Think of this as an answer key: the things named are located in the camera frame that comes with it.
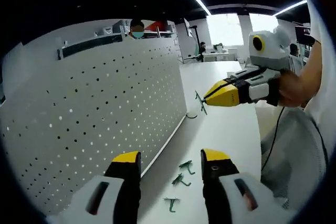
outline face mask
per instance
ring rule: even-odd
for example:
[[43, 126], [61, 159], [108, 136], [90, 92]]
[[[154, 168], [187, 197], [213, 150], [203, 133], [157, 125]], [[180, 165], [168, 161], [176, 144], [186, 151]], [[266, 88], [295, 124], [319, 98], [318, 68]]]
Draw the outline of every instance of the face mask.
[[135, 37], [135, 38], [141, 38], [143, 36], [143, 31], [133, 31], [132, 32], [132, 35]]

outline monitor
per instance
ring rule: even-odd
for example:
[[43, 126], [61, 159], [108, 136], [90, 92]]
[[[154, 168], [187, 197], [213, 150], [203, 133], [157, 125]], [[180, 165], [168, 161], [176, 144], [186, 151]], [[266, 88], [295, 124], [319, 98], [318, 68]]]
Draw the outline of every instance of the monitor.
[[193, 37], [192, 31], [190, 29], [190, 24], [189, 22], [184, 18], [184, 24], [185, 24], [185, 28], [187, 30], [187, 34], [189, 37]]
[[310, 27], [296, 26], [295, 27], [297, 42], [303, 45], [312, 47], [315, 39], [310, 36]]

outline green plastic part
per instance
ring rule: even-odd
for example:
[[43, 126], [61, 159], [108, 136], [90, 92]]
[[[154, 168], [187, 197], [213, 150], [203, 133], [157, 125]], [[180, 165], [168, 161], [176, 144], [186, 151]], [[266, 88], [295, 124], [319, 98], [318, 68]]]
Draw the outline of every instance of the green plastic part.
[[164, 200], [170, 200], [169, 212], [176, 212], [173, 210], [174, 202], [180, 199], [177, 198], [164, 198]]
[[190, 185], [191, 185], [191, 183], [186, 184], [185, 182], [183, 182], [183, 175], [182, 175], [182, 173], [180, 173], [180, 174], [177, 176], [177, 178], [173, 180], [172, 184], [173, 184], [173, 185], [176, 185], [176, 184], [178, 184], [179, 182], [181, 182], [181, 183], [182, 183], [183, 185], [185, 185], [185, 186], [190, 186]]
[[201, 103], [201, 111], [204, 111], [204, 113], [205, 113], [206, 115], [208, 115], [208, 113], [206, 113], [206, 110], [205, 110], [205, 107], [204, 107], [204, 104], [203, 104], [203, 103], [205, 102], [205, 100], [202, 100], [202, 99], [201, 99], [200, 95], [197, 93], [196, 90], [195, 90], [195, 92], [196, 92], [196, 98], [195, 98], [195, 99], [198, 98], [199, 102]]
[[191, 165], [191, 163], [192, 163], [192, 161], [191, 161], [191, 160], [189, 160], [189, 161], [187, 161], [187, 162], [185, 162], [185, 163], [183, 163], [183, 164], [179, 165], [179, 168], [184, 168], [184, 167], [187, 167], [187, 169], [188, 169], [188, 172], [189, 172], [191, 175], [194, 175], [194, 174], [195, 174], [195, 172], [192, 172], [192, 171], [190, 170], [190, 165]]

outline white desk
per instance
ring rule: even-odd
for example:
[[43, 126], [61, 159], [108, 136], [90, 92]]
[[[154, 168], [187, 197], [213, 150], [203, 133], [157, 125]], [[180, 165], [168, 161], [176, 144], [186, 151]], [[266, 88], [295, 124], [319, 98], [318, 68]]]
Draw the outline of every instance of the white desk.
[[[195, 89], [204, 95], [212, 85], [227, 77], [227, 72], [241, 69], [238, 61], [205, 62], [181, 65], [181, 76], [188, 111], [197, 111], [195, 119], [186, 118], [176, 135], [141, 180], [138, 223], [208, 223], [202, 194], [201, 149], [211, 148], [227, 153], [240, 172], [260, 179], [261, 150], [256, 112], [252, 104], [231, 108], [206, 106], [208, 115], [200, 111]], [[190, 175], [179, 164], [193, 161]], [[171, 185], [183, 172], [183, 184]], [[175, 213], [169, 212], [169, 201], [176, 197]]]
[[215, 52], [212, 54], [203, 54], [204, 61], [225, 61], [225, 60], [236, 60], [236, 54], [231, 54], [229, 52]]

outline window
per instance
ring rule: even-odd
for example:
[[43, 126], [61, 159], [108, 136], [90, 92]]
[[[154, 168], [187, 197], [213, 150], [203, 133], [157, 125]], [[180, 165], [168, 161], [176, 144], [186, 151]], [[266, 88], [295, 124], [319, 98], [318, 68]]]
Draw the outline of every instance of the window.
[[250, 13], [253, 31], [271, 31], [279, 25], [278, 19], [273, 16]]
[[244, 44], [242, 29], [236, 13], [207, 16], [211, 43], [223, 46], [240, 46]]

